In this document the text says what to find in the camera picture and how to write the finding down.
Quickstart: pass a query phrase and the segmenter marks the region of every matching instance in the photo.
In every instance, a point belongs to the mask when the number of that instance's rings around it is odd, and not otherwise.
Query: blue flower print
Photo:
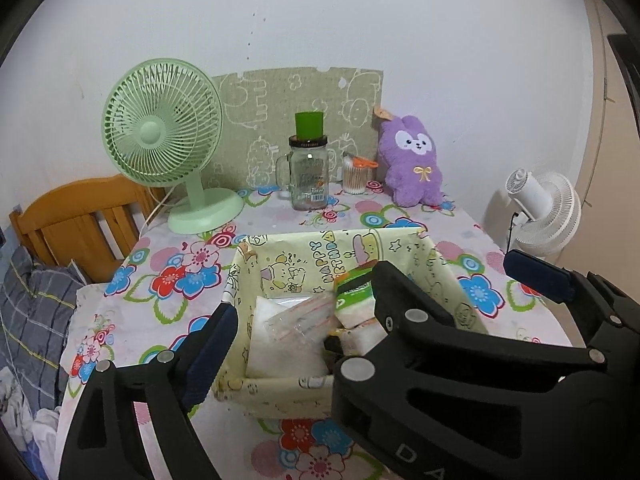
[[[83,384],[89,380],[89,376],[91,375],[91,372],[94,371],[95,363],[96,361],[89,361],[88,363],[85,363],[80,367],[80,371],[78,372],[78,377],[80,377],[80,380],[82,381]]]
[[[392,224],[385,225],[385,228],[389,228],[389,227],[392,227],[392,228],[393,227],[424,227],[425,229],[427,228],[427,226],[425,224],[421,224],[420,222],[416,222],[415,220],[411,220],[410,218],[407,218],[406,216],[401,216],[400,218],[398,218]]]
[[[484,265],[482,262],[471,254],[460,254],[458,257],[460,264],[468,271],[469,274],[484,273]]]
[[[498,310],[504,307],[504,298],[491,288],[491,282],[483,274],[458,278],[458,281],[481,314],[491,318],[498,316]]]
[[[143,264],[146,258],[149,256],[150,252],[151,250],[149,249],[138,249],[137,251],[133,252],[129,257],[129,263],[135,264],[135,265]]]
[[[353,447],[353,440],[341,430],[330,418],[318,420],[311,427],[311,435],[318,444],[323,444],[329,448],[330,453],[338,453],[342,456],[349,456]]]
[[[231,245],[238,245],[242,240],[247,238],[248,235],[236,235],[234,239],[231,241]]]
[[[131,285],[131,275],[136,272],[135,265],[128,265],[126,267],[118,267],[111,283],[104,289],[105,296],[113,296],[114,294],[120,294],[129,288]]]
[[[178,253],[174,254],[171,258],[166,261],[167,267],[180,267],[182,265],[182,259],[184,258],[184,254]]]
[[[297,449],[281,449],[278,460],[280,460],[280,464],[282,464],[286,469],[295,469],[299,456],[300,452]]]
[[[212,267],[202,267],[199,272],[187,272],[183,278],[175,282],[175,290],[181,292],[187,300],[194,300],[205,288],[219,285],[220,264]]]
[[[200,316],[192,319],[189,323],[189,330],[187,334],[183,334],[178,336],[171,345],[169,345],[169,350],[173,350],[174,352],[180,348],[180,345],[184,343],[184,340],[187,339],[187,336],[192,332],[197,332],[198,330],[202,330],[209,320],[210,316]]]
[[[453,200],[446,200],[446,199],[444,199],[438,205],[423,204],[422,206],[420,206],[420,209],[425,213],[433,213],[437,211],[438,213],[446,216],[455,216],[456,215],[454,213],[455,208],[456,208],[456,204],[453,202]]]
[[[271,193],[275,192],[275,191],[279,191],[280,190],[280,186],[260,186],[256,189],[256,191],[258,192],[258,194],[262,195],[262,196],[267,196],[270,195]]]
[[[360,222],[364,227],[383,227],[385,224],[388,224],[388,221],[385,217],[378,213],[363,213],[360,216]]]

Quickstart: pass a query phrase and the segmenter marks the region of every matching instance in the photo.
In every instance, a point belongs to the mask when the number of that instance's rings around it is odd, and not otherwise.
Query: wooden bed frame
[[[74,259],[95,283],[111,281],[122,263],[98,225],[101,212],[126,257],[138,241],[129,206],[137,203],[145,218],[164,198],[164,189],[148,189],[119,174],[79,180],[49,191],[22,214],[9,217],[21,244],[47,265],[67,266]]]

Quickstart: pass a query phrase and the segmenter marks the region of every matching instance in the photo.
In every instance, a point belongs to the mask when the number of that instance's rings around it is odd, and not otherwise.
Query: fabric storage basket
[[[284,298],[332,290],[336,276],[388,260],[453,314],[463,330],[486,332],[465,292],[424,228],[326,231],[249,237],[229,269],[223,301],[238,311],[238,334],[214,382],[218,400],[261,418],[330,414],[333,377],[245,377],[257,296]]]

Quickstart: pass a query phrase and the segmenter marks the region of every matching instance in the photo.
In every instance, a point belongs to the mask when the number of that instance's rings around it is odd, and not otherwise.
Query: red flower print
[[[80,371],[80,367],[83,364],[84,364],[84,361],[82,360],[82,356],[80,354],[76,355],[76,358],[74,359],[74,363],[71,366],[72,377],[76,377],[76,375],[78,375],[78,372]]]
[[[323,211],[322,216],[331,223],[334,223],[338,219],[338,213],[331,209],[329,211]]]
[[[375,180],[369,180],[367,182],[367,189],[372,190],[374,193],[382,193],[384,191],[382,184]]]
[[[524,285],[523,283],[520,284],[520,288],[527,296],[535,296],[536,298],[542,297],[542,294],[540,294],[536,290],[533,290],[530,286]]]
[[[108,334],[109,333],[106,330],[100,330],[95,333],[94,337],[98,344],[104,345],[104,340],[107,339]]]
[[[225,247],[229,247],[231,242],[236,237],[236,225],[230,222],[222,226],[219,233],[214,234],[208,241],[207,244],[216,245],[220,249],[224,249]]]
[[[311,435],[311,427],[314,422],[306,418],[286,418],[282,421],[280,428],[282,433],[280,437],[280,446],[282,449],[293,451],[299,449],[303,453],[307,453],[314,443]]]
[[[151,282],[151,291],[158,295],[158,298],[164,300],[168,298],[174,291],[175,282],[184,278],[185,267],[169,266],[163,270],[159,276]]]

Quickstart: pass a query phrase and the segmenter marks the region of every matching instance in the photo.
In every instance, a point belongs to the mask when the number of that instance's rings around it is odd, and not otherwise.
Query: cotton swab container
[[[342,154],[342,190],[352,195],[361,195],[367,190],[371,180],[371,170],[378,163],[351,153]]]

